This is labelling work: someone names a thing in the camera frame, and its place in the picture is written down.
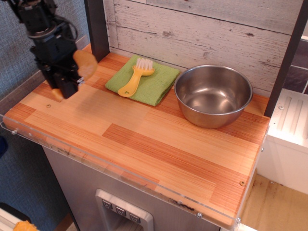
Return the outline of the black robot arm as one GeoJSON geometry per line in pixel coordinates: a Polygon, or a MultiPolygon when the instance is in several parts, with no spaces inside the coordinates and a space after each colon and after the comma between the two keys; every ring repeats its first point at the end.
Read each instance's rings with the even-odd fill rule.
{"type": "Polygon", "coordinates": [[[30,51],[56,97],[68,99],[78,91],[83,78],[78,74],[75,26],[58,16],[52,0],[10,0],[9,6],[26,27],[34,45],[30,51]]]}

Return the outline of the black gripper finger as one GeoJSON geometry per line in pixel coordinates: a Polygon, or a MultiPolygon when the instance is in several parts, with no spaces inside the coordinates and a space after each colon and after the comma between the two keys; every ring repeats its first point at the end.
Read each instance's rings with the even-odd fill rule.
{"type": "Polygon", "coordinates": [[[77,80],[72,73],[63,74],[56,72],[54,74],[54,80],[65,99],[70,98],[78,91],[77,80]]]}

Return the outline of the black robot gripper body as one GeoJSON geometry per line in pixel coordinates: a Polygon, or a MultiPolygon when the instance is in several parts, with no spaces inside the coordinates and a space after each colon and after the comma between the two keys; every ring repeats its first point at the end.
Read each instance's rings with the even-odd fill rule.
{"type": "Polygon", "coordinates": [[[73,55],[77,51],[72,31],[41,31],[29,33],[34,46],[30,51],[48,83],[82,83],[79,66],[73,55]]]}

